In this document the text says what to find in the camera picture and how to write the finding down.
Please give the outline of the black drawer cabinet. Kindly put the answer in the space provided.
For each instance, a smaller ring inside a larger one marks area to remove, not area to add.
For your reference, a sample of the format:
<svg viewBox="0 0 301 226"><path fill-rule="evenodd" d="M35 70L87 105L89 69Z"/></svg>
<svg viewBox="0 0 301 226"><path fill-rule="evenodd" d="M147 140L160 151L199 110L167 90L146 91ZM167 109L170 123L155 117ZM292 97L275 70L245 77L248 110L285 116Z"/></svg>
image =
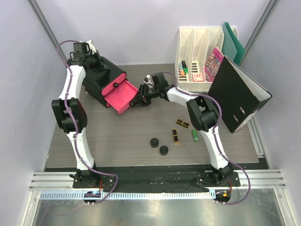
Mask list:
<svg viewBox="0 0 301 226"><path fill-rule="evenodd" d="M102 89L125 71L105 57L98 57L99 66L84 66L86 76L83 80L83 86L87 93L108 108L111 106L105 100L105 96L102 96Z"/></svg>

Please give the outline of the gold black lipstick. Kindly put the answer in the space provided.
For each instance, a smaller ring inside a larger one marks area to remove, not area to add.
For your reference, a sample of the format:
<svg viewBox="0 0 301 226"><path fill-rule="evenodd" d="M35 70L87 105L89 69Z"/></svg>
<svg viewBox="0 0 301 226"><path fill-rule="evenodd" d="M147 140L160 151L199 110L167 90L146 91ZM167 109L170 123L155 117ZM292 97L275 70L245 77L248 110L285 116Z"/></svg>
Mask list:
<svg viewBox="0 0 301 226"><path fill-rule="evenodd" d="M173 136L174 143L177 144L179 142L179 138L178 138L178 134L177 134L177 130L176 129L172 130L172 136Z"/></svg>
<svg viewBox="0 0 301 226"><path fill-rule="evenodd" d="M190 124L188 122L183 121L181 119L177 119L176 120L176 124L178 124L178 125L180 125L180 126L182 126L184 128L188 128L190 126Z"/></svg>

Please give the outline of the green lip balm tube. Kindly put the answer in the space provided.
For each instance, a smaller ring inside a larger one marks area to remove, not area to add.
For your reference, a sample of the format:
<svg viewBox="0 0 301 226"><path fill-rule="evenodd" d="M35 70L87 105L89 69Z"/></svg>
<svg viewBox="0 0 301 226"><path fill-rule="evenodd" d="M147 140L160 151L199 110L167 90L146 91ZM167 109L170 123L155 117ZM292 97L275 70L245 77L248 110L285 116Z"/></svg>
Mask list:
<svg viewBox="0 0 301 226"><path fill-rule="evenodd" d="M194 142L198 142L198 134L197 134L197 131L196 131L195 129L193 129L191 132L192 132L193 141L194 141Z"/></svg>

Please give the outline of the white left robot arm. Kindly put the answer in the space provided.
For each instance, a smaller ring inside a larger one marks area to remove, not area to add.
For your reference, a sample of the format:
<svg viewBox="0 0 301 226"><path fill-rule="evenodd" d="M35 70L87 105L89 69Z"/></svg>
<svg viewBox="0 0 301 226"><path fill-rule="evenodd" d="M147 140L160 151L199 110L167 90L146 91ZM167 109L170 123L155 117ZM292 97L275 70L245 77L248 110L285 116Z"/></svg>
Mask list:
<svg viewBox="0 0 301 226"><path fill-rule="evenodd" d="M69 138L76 157L77 169L75 175L70 175L76 187L97 187L101 182L100 173L96 170L95 161L89 150L86 127L87 114L79 100L82 83L86 77L86 69L96 65L96 49L92 41L78 42L66 40L62 44L73 42L74 50L70 53L69 60L65 61L58 54L66 66L66 80L58 99L52 100L51 107L57 125Z"/></svg>

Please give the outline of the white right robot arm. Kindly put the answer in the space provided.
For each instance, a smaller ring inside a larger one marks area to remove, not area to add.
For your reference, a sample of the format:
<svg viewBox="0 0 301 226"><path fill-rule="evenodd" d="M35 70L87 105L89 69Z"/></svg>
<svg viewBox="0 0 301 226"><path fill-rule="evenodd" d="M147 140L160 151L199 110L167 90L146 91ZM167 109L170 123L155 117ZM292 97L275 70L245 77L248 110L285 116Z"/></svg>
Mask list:
<svg viewBox="0 0 301 226"><path fill-rule="evenodd" d="M233 166L219 136L221 109L217 102L208 95L194 94L180 89L177 84L168 84L164 74L157 73L144 79L129 105L149 106L157 97L187 108L191 125L200 132L208 149L213 182L218 186L225 185L233 174Z"/></svg>

